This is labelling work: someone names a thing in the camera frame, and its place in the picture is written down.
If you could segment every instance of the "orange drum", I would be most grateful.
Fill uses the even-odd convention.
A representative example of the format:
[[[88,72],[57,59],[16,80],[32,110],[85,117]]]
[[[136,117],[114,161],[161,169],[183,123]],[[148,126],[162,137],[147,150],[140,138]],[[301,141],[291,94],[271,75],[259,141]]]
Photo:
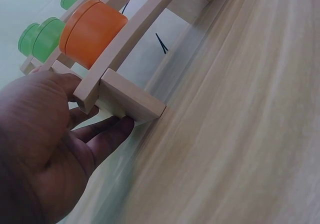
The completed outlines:
[[[99,0],[88,0],[67,21],[59,48],[90,69],[128,19]]]

